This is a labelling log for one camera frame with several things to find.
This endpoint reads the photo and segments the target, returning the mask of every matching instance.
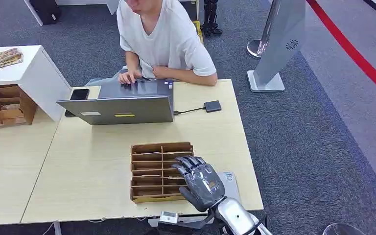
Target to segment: gray laptop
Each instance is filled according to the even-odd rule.
[[[90,125],[173,121],[173,81],[102,86],[98,99],[57,103]]]

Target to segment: stanchion base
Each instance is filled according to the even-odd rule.
[[[261,56],[257,55],[257,50],[259,49],[259,45],[260,45],[259,39],[254,39],[254,40],[249,41],[249,43],[247,43],[247,53],[255,59],[261,59]]]
[[[284,85],[282,79],[280,78],[279,73],[277,73],[266,86],[257,86],[256,80],[253,74],[254,70],[247,71],[247,78],[250,84],[250,90],[252,92],[283,92]]]
[[[333,223],[325,228],[322,235],[365,235],[365,233],[349,224]]]

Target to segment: black robot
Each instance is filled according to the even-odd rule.
[[[217,20],[217,2],[218,0],[204,0],[204,24],[201,30],[204,36],[221,35],[223,31],[218,28]]]

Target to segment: wooden organizer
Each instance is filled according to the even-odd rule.
[[[6,109],[8,104],[19,104],[19,109]],[[17,85],[0,85],[0,126],[28,123],[32,125],[37,104]]]
[[[193,156],[190,142],[154,143],[131,147],[131,200],[135,203],[185,200],[179,192],[184,178],[172,164],[179,156]]]

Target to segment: wooden desk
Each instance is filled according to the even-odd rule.
[[[130,200],[132,144],[189,141],[218,172],[232,171],[247,210],[263,205],[231,80],[216,87],[177,82],[175,110],[219,100],[221,112],[196,111],[173,123],[90,126],[63,117],[22,223],[157,216],[161,211],[198,214],[187,201],[135,204]],[[97,97],[91,88],[89,97]]]
[[[32,126],[0,128],[0,224],[21,222],[56,128],[41,109]]]

